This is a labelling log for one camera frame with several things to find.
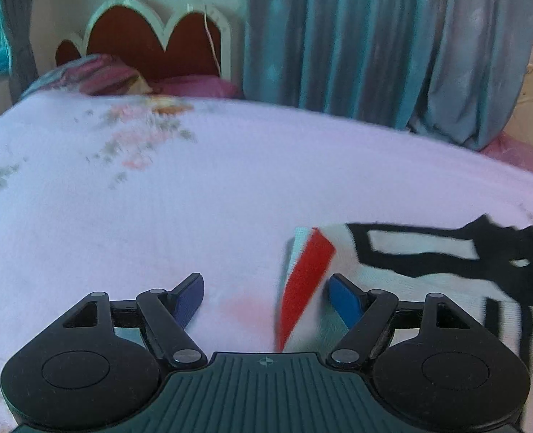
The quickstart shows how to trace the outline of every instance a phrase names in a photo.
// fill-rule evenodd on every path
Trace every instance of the white cable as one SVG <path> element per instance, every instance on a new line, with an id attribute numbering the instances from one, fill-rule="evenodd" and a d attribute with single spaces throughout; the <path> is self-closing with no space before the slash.
<path id="1" fill-rule="evenodd" d="M 218 60 L 218 58 L 216 56 L 215 43 L 212 40 L 211 31 L 208 29 L 207 6 L 206 5 L 204 6 L 204 29 L 206 29 L 206 31 L 207 31 L 208 42 L 210 42 L 210 44 L 211 44 L 212 58 L 215 61 L 216 69 L 219 72 L 219 77 L 222 77 L 222 73 L 221 73 L 221 70 L 220 70 L 220 63 L 219 63 L 219 60 Z"/>

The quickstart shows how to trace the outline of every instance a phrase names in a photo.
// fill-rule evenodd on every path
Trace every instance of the white floral bed sheet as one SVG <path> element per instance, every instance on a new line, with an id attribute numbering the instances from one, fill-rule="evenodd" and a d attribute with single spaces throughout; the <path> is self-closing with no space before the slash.
<path id="1" fill-rule="evenodd" d="M 39 93 L 0 117 L 0 370 L 94 291 L 135 298 L 192 272 L 188 327 L 272 351 L 296 227 L 533 223 L 533 174 L 313 112 L 230 100 Z M 14 422 L 0 394 L 0 433 Z"/>

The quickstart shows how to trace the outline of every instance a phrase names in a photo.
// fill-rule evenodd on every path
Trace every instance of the crosshair symbol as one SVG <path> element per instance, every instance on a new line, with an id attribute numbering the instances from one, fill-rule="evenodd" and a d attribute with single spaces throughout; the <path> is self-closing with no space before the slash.
<path id="1" fill-rule="evenodd" d="M 264 358 L 261 358 L 259 360 L 259 363 L 262 364 L 263 366 L 270 366 L 271 364 L 274 363 L 274 360 L 272 358 L 269 358 L 268 356 L 265 356 Z"/>

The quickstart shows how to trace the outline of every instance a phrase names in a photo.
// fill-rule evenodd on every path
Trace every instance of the silver screw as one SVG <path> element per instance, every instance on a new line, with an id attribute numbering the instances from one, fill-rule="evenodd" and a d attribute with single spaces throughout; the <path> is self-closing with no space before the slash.
<path id="1" fill-rule="evenodd" d="M 184 363 L 185 365 L 187 365 L 191 363 L 196 363 L 202 358 L 202 355 L 199 351 L 184 349 L 176 351 L 174 355 L 172 355 L 172 358 L 174 358 L 174 361 L 176 361 L 177 363 Z"/>
<path id="2" fill-rule="evenodd" d="M 355 350 L 350 350 L 348 348 L 342 348 L 340 350 L 333 351 L 331 358 L 336 363 L 348 364 L 355 363 L 359 359 L 359 354 Z"/>

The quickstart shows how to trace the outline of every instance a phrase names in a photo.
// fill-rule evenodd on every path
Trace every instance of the red stripe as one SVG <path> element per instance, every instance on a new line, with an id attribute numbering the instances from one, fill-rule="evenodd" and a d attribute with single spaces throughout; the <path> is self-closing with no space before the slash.
<path id="1" fill-rule="evenodd" d="M 334 255 L 335 247 L 331 241 L 315 228 L 285 286 L 277 331 L 279 351 L 287 343 Z"/>

